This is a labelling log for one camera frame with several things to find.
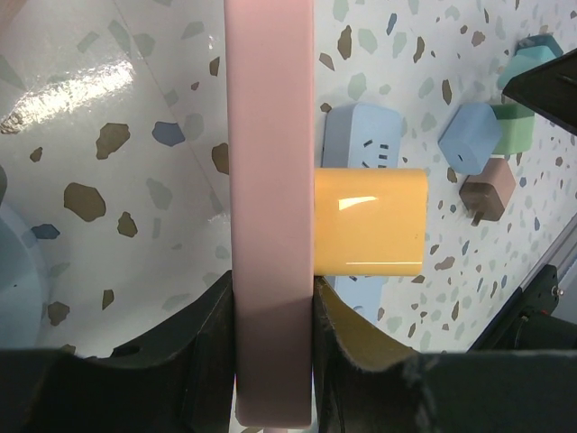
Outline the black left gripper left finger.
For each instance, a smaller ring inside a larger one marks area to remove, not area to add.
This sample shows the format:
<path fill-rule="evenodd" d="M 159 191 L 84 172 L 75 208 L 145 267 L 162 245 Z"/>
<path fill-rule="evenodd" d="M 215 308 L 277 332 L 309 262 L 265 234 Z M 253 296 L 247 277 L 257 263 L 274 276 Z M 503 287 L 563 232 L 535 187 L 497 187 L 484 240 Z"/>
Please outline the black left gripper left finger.
<path fill-rule="evenodd" d="M 202 296 L 108 357 L 1 353 L 3 432 L 226 432 L 234 390 L 226 272 Z"/>

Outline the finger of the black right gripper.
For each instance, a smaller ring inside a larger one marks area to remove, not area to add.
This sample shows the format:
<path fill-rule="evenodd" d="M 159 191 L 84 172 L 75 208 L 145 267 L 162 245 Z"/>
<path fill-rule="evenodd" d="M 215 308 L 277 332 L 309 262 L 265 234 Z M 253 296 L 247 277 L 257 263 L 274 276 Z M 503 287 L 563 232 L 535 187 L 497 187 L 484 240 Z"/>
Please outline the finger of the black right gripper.
<path fill-rule="evenodd" d="M 512 78 L 503 94 L 576 135 L 576 50 Z"/>

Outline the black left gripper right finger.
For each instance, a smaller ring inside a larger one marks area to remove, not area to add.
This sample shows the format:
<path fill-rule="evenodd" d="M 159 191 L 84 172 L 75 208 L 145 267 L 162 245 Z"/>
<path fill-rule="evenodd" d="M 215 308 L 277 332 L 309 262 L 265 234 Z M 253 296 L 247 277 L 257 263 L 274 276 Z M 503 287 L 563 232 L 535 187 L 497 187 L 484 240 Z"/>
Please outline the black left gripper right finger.
<path fill-rule="evenodd" d="M 575 351 L 424 353 L 314 280 L 321 432 L 574 432 Z"/>

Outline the turquoise charger plug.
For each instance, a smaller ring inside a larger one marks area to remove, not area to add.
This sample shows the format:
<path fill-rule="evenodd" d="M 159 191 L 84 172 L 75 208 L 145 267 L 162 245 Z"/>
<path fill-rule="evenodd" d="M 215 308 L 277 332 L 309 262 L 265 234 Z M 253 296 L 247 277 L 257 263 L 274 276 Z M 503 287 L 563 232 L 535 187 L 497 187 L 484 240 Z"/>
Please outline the turquoise charger plug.
<path fill-rule="evenodd" d="M 497 89 L 502 90 L 514 77 L 561 56 L 563 49 L 551 33 L 522 39 L 517 43 L 513 57 L 500 73 Z"/>

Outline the light green charger plug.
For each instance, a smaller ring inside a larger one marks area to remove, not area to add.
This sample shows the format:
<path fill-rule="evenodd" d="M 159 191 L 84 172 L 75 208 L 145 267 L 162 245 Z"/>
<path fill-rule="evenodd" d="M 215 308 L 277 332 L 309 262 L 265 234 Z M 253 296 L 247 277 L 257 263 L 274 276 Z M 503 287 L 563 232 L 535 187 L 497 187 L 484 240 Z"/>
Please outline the light green charger plug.
<path fill-rule="evenodd" d="M 507 156 L 527 152 L 533 143 L 535 112 L 519 103 L 492 105 L 491 108 L 502 132 L 493 153 Z"/>

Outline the light blue charger plug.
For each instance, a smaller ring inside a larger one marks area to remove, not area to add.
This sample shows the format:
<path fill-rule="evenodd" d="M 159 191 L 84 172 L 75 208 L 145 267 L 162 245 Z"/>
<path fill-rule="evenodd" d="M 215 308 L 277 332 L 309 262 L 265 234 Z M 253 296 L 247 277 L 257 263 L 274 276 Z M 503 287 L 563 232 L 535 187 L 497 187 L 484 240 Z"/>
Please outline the light blue charger plug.
<path fill-rule="evenodd" d="M 492 107 L 484 102 L 459 106 L 438 140 L 449 166 L 464 175 L 480 174 L 502 136 Z"/>

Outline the pink brown charger plug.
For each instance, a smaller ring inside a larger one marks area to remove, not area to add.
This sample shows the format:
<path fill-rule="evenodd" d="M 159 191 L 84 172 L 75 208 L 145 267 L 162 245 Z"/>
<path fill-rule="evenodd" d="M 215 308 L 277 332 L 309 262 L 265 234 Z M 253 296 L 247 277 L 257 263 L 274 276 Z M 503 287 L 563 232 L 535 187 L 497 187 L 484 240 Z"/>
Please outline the pink brown charger plug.
<path fill-rule="evenodd" d="M 472 226 L 478 226 L 481 221 L 499 221 L 516 185 L 512 170 L 504 158 L 490 158 L 481 174 L 468 176 L 459 195 L 472 215 Z"/>

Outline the yellow charger plug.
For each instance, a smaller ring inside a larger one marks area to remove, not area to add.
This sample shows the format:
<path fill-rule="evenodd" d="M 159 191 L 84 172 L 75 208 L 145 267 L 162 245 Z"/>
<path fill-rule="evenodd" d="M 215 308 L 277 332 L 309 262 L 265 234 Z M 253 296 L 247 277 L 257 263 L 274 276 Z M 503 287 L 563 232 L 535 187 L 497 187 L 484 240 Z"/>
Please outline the yellow charger plug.
<path fill-rule="evenodd" d="M 416 276 L 425 256 L 426 173 L 380 169 L 369 175 L 376 194 L 369 197 L 367 223 L 347 209 L 344 169 L 315 171 L 315 260 L 320 276 Z"/>

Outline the light blue power strip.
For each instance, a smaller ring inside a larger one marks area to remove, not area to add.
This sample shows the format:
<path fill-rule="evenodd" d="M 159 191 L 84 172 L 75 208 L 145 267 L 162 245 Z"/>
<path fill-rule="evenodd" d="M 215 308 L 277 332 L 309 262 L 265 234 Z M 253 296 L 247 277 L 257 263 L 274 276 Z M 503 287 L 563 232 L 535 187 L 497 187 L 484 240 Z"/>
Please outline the light blue power strip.
<path fill-rule="evenodd" d="M 369 197 L 377 191 L 369 175 L 398 166 L 401 124 L 398 112 L 363 102 L 338 106 L 326 116 L 321 167 L 344 169 L 353 182 L 346 188 L 345 206 L 359 214 L 353 220 L 358 225 L 369 221 Z M 372 324 L 377 322 L 383 276 L 328 276 L 326 280 L 348 307 Z"/>

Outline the pink power strip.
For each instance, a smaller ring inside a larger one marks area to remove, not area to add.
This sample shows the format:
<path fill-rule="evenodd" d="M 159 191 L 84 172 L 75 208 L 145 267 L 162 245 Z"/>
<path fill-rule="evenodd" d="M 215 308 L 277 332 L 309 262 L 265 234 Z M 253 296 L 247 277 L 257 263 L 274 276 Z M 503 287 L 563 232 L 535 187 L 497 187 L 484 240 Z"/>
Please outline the pink power strip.
<path fill-rule="evenodd" d="M 224 5 L 236 417 L 312 418 L 314 5 Z"/>

